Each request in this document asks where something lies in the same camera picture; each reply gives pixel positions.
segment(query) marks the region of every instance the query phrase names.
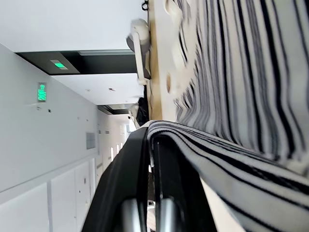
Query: exit sign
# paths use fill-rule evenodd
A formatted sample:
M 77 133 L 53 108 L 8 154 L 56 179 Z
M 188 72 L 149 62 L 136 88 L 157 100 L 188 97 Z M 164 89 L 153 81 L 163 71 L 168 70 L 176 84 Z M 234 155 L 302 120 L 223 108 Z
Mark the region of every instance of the exit sign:
M 38 91 L 37 91 L 38 97 L 37 100 L 38 102 L 46 102 L 46 83 L 45 82 L 39 82 L 38 83 Z

